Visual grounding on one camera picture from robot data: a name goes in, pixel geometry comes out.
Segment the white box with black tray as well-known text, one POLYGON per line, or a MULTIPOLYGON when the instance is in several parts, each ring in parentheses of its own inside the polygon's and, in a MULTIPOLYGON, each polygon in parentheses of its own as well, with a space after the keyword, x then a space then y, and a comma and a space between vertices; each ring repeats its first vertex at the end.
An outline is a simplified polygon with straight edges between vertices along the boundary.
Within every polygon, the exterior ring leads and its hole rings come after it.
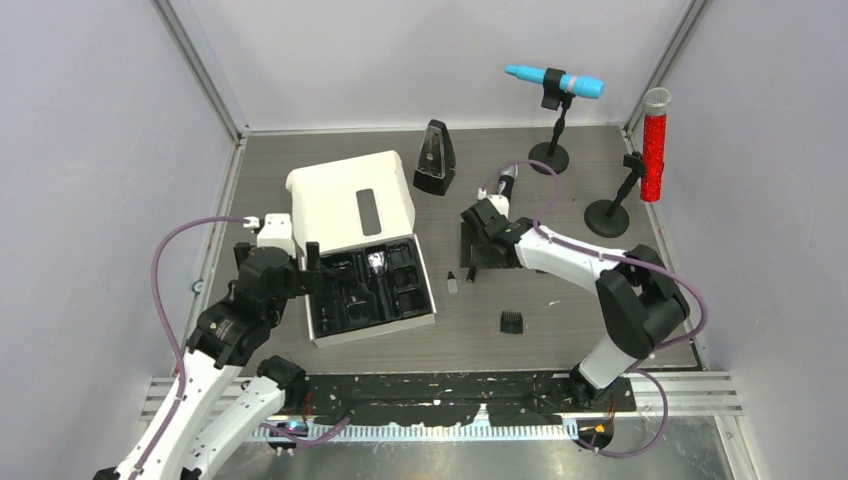
POLYGON ((308 295, 317 347, 387 335, 434 323, 437 309, 415 207, 393 150, 292 170, 293 236, 302 249, 318 242, 323 291, 308 295))

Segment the black clipper comb guard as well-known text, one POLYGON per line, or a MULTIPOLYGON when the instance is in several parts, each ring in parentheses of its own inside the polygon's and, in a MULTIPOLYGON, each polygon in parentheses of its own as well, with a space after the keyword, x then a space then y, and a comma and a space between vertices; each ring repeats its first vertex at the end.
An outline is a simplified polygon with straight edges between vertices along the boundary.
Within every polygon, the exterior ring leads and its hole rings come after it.
POLYGON ((517 311, 502 311, 500 315, 500 332, 515 335, 523 334, 523 315, 517 311))

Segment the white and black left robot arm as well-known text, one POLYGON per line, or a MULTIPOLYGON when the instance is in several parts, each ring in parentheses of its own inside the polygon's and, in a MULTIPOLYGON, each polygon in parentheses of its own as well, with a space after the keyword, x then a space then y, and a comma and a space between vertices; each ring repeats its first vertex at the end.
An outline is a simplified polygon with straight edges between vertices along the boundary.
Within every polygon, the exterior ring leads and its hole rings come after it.
POLYGON ((292 240, 260 240, 244 253, 227 297, 201 313, 182 357, 183 369, 141 439, 97 479, 211 479, 259 424, 304 405, 303 368, 273 355, 217 418, 211 413, 254 352, 270 337, 290 299, 321 276, 301 270, 292 240))

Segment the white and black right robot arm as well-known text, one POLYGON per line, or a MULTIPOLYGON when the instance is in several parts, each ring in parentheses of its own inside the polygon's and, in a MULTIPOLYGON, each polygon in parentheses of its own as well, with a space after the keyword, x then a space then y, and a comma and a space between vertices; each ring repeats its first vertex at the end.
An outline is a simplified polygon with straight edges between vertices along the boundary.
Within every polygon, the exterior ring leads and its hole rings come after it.
POLYGON ((558 234, 529 218, 511 221, 491 198, 460 215, 480 265, 551 274, 592 293, 605 334, 569 373, 574 403, 596 410, 611 385, 647 359, 689 317, 690 306, 655 250, 603 249, 558 234))

